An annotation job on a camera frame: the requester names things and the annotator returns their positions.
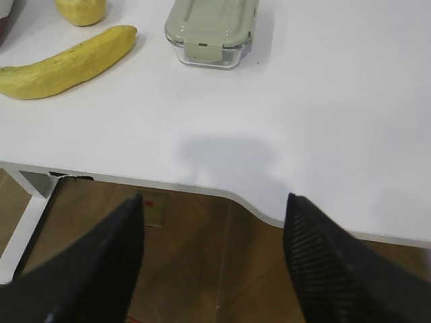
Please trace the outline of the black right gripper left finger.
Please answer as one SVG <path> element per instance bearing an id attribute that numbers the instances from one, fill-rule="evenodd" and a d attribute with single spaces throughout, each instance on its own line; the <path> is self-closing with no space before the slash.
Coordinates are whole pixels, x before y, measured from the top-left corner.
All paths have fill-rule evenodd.
<path id="1" fill-rule="evenodd" d="M 2 322 L 125 322 L 144 250 L 142 196 L 1 288 Z"/>

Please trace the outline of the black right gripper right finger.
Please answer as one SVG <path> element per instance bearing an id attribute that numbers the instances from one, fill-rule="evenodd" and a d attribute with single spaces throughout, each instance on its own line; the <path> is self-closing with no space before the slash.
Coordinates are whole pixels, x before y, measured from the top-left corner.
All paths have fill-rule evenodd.
<path id="1" fill-rule="evenodd" d="M 430 284 L 289 194 L 286 266 L 306 322 L 429 322 Z"/>

